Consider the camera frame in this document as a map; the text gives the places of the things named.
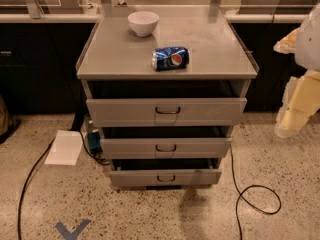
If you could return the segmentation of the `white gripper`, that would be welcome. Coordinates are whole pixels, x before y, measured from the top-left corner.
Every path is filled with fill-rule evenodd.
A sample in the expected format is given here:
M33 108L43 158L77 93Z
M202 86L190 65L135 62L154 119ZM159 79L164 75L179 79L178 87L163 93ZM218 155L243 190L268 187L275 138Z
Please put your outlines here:
M286 85L274 132L289 138L297 134L320 109L320 3L296 28L277 41L273 50L295 53L295 61L308 71L291 77Z

